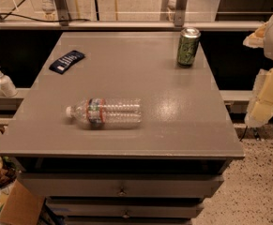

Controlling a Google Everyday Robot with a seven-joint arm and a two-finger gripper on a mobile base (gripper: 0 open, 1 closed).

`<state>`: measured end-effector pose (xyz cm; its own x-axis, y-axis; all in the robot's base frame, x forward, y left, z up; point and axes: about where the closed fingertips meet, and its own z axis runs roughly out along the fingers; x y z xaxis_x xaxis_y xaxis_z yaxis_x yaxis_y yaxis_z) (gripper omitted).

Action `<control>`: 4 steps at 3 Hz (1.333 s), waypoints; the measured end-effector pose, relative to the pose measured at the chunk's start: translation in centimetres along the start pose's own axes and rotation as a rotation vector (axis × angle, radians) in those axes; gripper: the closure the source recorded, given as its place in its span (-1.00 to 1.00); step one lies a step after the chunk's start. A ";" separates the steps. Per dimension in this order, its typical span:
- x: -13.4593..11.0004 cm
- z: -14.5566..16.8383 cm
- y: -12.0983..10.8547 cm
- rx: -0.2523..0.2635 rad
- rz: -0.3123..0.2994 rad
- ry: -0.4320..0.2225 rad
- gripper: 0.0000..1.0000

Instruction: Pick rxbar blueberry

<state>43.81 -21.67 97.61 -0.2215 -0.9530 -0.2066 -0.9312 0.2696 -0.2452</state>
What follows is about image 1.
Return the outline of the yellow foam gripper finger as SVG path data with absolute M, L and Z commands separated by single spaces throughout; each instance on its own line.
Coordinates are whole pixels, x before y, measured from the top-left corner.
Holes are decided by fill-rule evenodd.
M 260 69 L 252 89 L 252 97 L 247 108 L 245 124 L 249 128 L 259 128 L 273 117 L 273 68 Z

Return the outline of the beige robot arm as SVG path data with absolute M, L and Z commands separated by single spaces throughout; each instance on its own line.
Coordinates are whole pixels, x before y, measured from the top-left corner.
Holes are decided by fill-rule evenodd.
M 273 61 L 273 15 L 243 44 L 250 48 L 263 48 L 264 55 Z M 273 68 L 260 69 L 253 85 L 252 97 L 247 108 L 245 124 L 249 128 L 259 128 L 273 117 Z

